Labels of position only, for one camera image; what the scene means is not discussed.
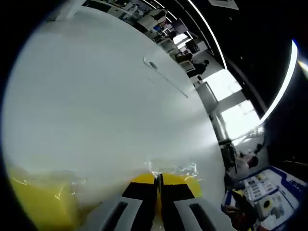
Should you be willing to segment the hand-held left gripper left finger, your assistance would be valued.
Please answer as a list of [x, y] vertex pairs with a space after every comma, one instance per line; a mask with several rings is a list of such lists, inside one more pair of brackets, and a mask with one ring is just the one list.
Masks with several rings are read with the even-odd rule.
[[158, 180], [152, 173], [133, 178], [121, 195], [91, 211], [80, 231], [150, 231], [155, 217]]

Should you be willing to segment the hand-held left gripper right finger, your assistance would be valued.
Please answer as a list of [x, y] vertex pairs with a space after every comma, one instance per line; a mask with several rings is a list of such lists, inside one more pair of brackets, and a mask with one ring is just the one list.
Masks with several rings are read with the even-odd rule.
[[231, 219], [207, 201], [197, 179], [159, 176], [161, 218], [166, 231], [233, 231]]

